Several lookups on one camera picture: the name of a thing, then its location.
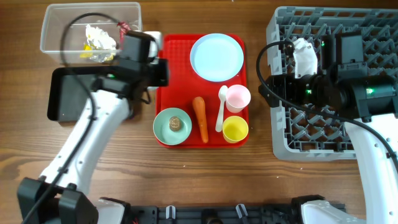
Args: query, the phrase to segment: light blue plate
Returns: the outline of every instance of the light blue plate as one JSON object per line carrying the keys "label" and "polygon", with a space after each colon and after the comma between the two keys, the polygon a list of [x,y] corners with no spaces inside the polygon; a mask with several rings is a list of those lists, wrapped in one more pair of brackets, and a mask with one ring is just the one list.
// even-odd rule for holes
{"label": "light blue plate", "polygon": [[195,42],[191,66],[205,80],[223,82],[233,78],[243,66],[243,50],[232,37],[208,34]]}
{"label": "light blue plate", "polygon": [[[179,131],[172,131],[169,128],[170,118],[176,116],[180,118],[182,128]],[[192,130],[192,121],[189,115],[179,108],[167,108],[162,110],[154,121],[154,134],[163,144],[174,146],[184,142]]]}

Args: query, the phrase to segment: yellow object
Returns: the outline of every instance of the yellow object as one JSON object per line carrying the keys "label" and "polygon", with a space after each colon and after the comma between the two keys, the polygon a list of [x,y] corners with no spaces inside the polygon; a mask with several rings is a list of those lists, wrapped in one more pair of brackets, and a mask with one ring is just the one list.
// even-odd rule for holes
{"label": "yellow object", "polygon": [[240,116],[230,116],[223,123],[223,136],[228,143],[242,141],[249,133],[248,123]]}
{"label": "yellow object", "polygon": [[[89,45],[85,44],[85,47],[83,50],[93,50]],[[80,58],[89,58],[92,57],[93,53],[82,53],[80,54]]]}

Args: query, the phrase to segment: plastic spoon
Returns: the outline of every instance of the plastic spoon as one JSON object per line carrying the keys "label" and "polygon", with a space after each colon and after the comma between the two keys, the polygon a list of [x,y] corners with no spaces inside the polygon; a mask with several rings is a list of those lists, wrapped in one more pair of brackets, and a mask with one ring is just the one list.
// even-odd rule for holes
{"label": "plastic spoon", "polygon": [[221,132],[223,130],[223,121],[224,121],[224,103],[226,99],[226,92],[228,87],[223,85],[218,92],[218,97],[220,98],[220,110],[218,111],[218,117],[216,122],[216,132]]}

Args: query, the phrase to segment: yellow cup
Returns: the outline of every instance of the yellow cup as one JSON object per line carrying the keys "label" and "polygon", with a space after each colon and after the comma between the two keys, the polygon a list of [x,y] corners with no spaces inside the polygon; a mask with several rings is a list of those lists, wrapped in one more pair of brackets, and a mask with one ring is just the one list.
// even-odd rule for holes
{"label": "yellow cup", "polygon": [[229,143],[242,141],[249,133],[248,123],[240,116],[230,116],[223,123],[223,136]]}

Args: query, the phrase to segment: green bowl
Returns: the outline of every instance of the green bowl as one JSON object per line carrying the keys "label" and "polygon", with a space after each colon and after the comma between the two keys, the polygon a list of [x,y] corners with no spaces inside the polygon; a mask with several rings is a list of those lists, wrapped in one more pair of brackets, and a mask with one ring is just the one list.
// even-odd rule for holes
{"label": "green bowl", "polygon": [[[180,118],[182,128],[179,131],[172,131],[169,128],[169,120],[176,116]],[[192,121],[189,115],[179,108],[167,108],[162,110],[154,121],[154,134],[163,144],[174,146],[184,142],[192,130]]]}

